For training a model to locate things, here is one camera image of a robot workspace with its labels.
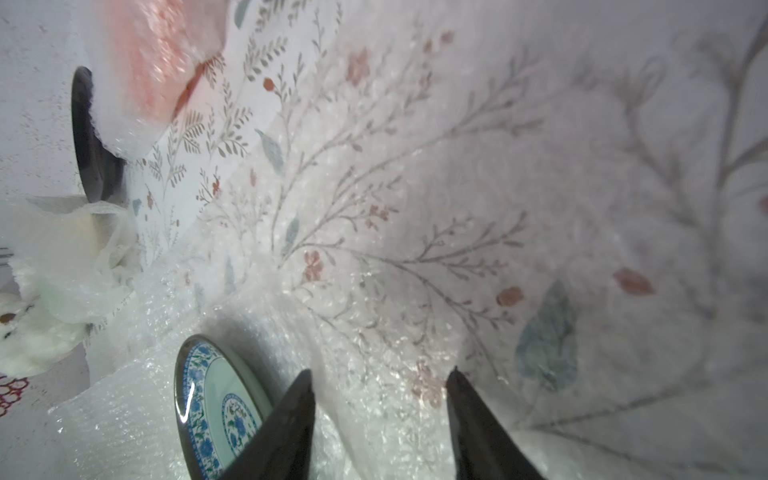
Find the clear bubble wrap sheet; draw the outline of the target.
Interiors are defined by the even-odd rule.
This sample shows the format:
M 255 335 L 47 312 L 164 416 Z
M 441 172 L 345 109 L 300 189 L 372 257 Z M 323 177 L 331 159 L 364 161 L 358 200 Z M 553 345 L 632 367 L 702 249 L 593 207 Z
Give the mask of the clear bubble wrap sheet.
M 370 458 L 354 409 L 341 395 L 337 352 L 289 293 L 277 258 L 248 235 L 200 231 L 149 266 L 126 304 L 86 349 L 91 386 L 53 409 L 82 479 L 187 479 L 180 431 L 203 421 L 211 390 L 178 387 L 182 344 L 201 334 L 240 357 L 269 403 L 302 370 L 318 417 L 313 479 L 366 479 Z
M 325 478 L 448 479 L 464 373 L 548 479 L 767 475 L 767 5 L 372 1 L 187 275 Z

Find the dark grey plate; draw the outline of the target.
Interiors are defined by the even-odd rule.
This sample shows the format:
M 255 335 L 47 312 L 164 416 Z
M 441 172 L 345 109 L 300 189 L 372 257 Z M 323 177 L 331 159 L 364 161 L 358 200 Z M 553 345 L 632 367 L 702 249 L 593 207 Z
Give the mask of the dark grey plate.
M 70 97 L 73 143 L 79 177 L 90 203 L 107 201 L 122 188 L 125 161 L 107 150 L 98 138 L 91 117 L 92 72 L 78 66 Z

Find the orange plate in bubble wrap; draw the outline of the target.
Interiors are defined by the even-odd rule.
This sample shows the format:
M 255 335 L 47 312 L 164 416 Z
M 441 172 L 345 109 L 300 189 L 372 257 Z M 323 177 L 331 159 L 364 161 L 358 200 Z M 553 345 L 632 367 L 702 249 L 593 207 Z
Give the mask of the orange plate in bubble wrap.
M 113 155 L 139 160 L 175 117 L 202 65 L 222 52 L 226 1 L 79 1 L 92 78 L 90 113 Z

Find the yellow plate in bubble wrap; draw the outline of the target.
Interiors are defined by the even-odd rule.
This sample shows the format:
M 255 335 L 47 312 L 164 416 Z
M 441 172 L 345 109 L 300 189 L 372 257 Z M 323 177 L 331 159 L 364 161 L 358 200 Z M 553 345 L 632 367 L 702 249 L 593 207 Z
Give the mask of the yellow plate in bubble wrap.
M 1 201 L 1 245 L 22 299 L 66 323 L 96 323 L 131 293 L 138 272 L 133 213 L 84 197 Z

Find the white plush bunny pink dress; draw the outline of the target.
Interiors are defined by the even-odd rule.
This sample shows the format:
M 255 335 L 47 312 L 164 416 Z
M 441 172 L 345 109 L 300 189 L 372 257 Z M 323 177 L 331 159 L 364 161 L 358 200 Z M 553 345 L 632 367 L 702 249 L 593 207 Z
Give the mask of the white plush bunny pink dress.
M 68 323 L 43 304 L 37 271 L 28 262 L 8 261 L 16 293 L 1 293 L 1 373 L 12 378 L 32 377 L 49 370 L 86 337 L 88 325 Z

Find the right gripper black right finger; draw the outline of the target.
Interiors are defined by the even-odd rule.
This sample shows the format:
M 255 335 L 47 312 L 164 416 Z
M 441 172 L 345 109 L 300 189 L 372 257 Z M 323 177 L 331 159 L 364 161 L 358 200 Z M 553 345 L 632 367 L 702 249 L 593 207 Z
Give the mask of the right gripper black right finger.
M 543 480 L 461 371 L 446 390 L 457 480 Z

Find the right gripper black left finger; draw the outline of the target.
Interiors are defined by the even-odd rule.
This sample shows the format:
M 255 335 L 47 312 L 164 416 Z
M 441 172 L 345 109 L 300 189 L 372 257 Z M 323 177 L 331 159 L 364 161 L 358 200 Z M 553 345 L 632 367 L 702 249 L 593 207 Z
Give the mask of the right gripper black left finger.
M 312 372 L 305 369 L 221 478 L 307 480 L 315 417 Z

